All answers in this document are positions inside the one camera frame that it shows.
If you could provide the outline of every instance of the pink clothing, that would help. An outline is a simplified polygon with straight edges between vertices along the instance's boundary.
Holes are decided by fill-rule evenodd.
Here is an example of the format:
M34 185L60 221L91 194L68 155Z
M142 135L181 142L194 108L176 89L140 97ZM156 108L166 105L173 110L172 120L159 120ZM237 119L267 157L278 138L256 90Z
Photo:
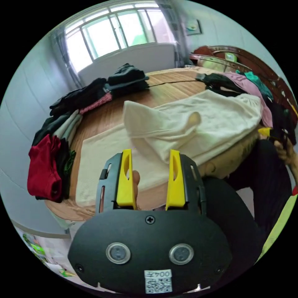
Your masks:
M79 113L81 115L84 115L86 112L89 112L95 108L98 108L99 106L102 106L104 103L106 102L110 102L112 100L112 95L110 92L108 92L107 94L105 94L101 99L97 100L96 102L94 102L93 104L81 109L79 111Z
M267 107L258 87L253 82L248 80L245 75L237 74L234 72L225 72L222 73L222 75L233 81L233 83L241 88L243 91L247 92L248 94L258 96L261 99L263 124L266 127L273 127L271 111Z

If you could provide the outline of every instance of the black clothing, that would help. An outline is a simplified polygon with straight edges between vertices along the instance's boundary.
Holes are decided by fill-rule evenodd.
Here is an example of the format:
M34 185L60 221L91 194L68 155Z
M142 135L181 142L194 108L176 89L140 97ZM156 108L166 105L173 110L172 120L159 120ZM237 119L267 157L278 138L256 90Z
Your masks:
M207 198L207 217L225 233L233 260L222 278L202 296L239 277L258 260L263 245L292 195L291 181L274 145L257 141L251 154L229 178L203 178ZM237 190L253 191L255 218Z
M289 173L274 145L267 140L257 141L251 154L226 181L236 191L252 189L255 222L268 237L292 195Z
M272 122L274 129L285 129L288 132L288 137L293 145L296 145L295 125L292 120L290 111L285 109L282 105L275 101L268 99L266 95L263 95L263 99L272 113Z
M106 79L98 78L88 86L68 93L50 106L50 115L58 117L64 113L73 113L75 110L80 110L93 104L106 94L104 91L105 84Z
M220 87L225 87L238 93L246 93L236 86L232 80L222 74L197 74L196 80L212 88L220 89Z
M137 69L129 63L125 63L123 66L119 67L113 75L108 77L107 82L110 85L117 85L129 83L143 78L145 78L145 74L142 70Z
M41 129L35 134L32 146L36 146L47 134L52 135L71 114L71 112L67 112L58 118L50 117L46 119Z
M129 95L132 93L140 92L149 89L149 85L146 81L140 81L129 86L125 86L119 89L111 90L111 95L113 99L119 98L121 96Z
M220 88L217 87L211 87L211 86L206 86L205 90L211 90L217 94L226 96L226 97L236 97L238 95L240 95L241 93L238 92L234 92L234 91L226 91L226 90L221 90Z

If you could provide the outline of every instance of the black pants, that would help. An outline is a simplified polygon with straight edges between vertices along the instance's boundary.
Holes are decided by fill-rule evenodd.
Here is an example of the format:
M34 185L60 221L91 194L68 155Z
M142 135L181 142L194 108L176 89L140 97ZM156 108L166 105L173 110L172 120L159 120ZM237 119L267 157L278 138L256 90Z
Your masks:
M226 181L236 191L251 188L255 222L268 237L292 195L289 173L274 145L267 140L258 141L251 154Z
M216 285L206 294L231 282L251 268L280 213L291 196L291 181L286 166L274 145L257 141L251 154L228 179L203 179L207 216L225 233L233 255L232 262ZM250 187L253 191L255 218L236 193Z

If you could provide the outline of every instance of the white towel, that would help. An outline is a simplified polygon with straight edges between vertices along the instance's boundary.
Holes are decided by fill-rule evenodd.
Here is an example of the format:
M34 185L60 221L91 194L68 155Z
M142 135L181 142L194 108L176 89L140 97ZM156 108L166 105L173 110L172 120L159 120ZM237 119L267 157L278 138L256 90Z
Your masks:
M57 136L59 139L63 136L73 119L78 114L79 110L74 111L70 117L53 133L53 136Z
M143 138L163 161L169 162L170 149L178 150L195 136L201 116L181 101L162 110L125 101L123 120L130 138Z
M132 148L139 191L168 181L168 156L177 149L197 165L224 152L254 130L261 120L257 96L225 97L206 90L154 109L125 102L124 124L83 141L76 203L95 204L98 179L105 162Z

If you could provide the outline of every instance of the teal clothing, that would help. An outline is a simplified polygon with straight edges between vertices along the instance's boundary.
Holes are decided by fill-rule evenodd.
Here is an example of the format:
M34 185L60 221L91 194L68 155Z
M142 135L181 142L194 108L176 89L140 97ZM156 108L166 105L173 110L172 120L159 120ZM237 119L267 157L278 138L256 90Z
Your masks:
M273 100L273 95L268 87L256 76L252 71L244 73L246 78L253 82L262 94L267 95L271 100Z

